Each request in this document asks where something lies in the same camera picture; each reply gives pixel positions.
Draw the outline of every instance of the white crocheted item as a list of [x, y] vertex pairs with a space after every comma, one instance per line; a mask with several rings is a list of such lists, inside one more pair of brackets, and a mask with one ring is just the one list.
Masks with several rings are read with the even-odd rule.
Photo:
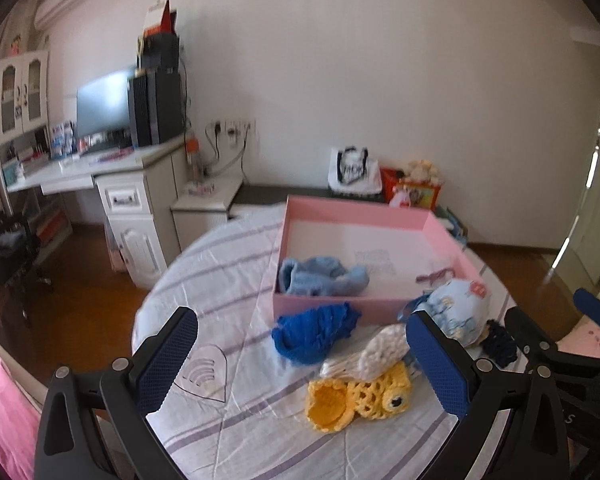
[[360, 352], [327, 358], [320, 376], [342, 380], [375, 381], [409, 351], [403, 324], [385, 326]]

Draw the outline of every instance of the computer monitor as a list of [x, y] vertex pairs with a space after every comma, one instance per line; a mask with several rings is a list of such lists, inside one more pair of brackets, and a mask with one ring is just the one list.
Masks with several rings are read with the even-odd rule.
[[133, 76], [134, 68], [125, 68], [78, 90], [76, 137], [129, 129], [127, 86]]

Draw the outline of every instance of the pink cloth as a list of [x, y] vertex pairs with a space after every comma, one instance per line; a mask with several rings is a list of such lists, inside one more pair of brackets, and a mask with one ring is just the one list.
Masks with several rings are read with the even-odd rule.
[[571, 332], [558, 341], [558, 350], [600, 359], [600, 327], [584, 316]]
[[32, 480], [40, 414], [0, 359], [0, 464], [12, 480]]

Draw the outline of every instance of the screw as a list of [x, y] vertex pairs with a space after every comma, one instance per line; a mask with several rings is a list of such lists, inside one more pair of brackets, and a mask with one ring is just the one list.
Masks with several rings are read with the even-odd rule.
[[481, 372], [491, 372], [493, 370], [493, 365], [488, 359], [478, 359], [475, 365]]
[[540, 377], [544, 377], [545, 379], [548, 379], [549, 377], [551, 377], [551, 370], [549, 370], [549, 368], [547, 368], [544, 365], [540, 365], [538, 367], [538, 375]]
[[69, 368], [67, 366], [61, 366], [56, 370], [56, 377], [58, 379], [64, 379], [69, 375]]
[[111, 365], [111, 368], [113, 368], [117, 372], [121, 372], [128, 365], [129, 365], [129, 360], [128, 359], [125, 359], [123, 357], [119, 357], [115, 361], [113, 361], [113, 364]]

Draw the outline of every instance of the bottle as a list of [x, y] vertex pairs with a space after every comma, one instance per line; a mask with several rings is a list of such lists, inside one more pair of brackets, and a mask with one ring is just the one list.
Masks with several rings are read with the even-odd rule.
[[197, 139], [189, 139], [185, 143], [187, 152], [187, 177], [192, 182], [201, 182], [204, 179], [204, 167], [202, 164], [202, 156], [200, 154], [200, 143]]

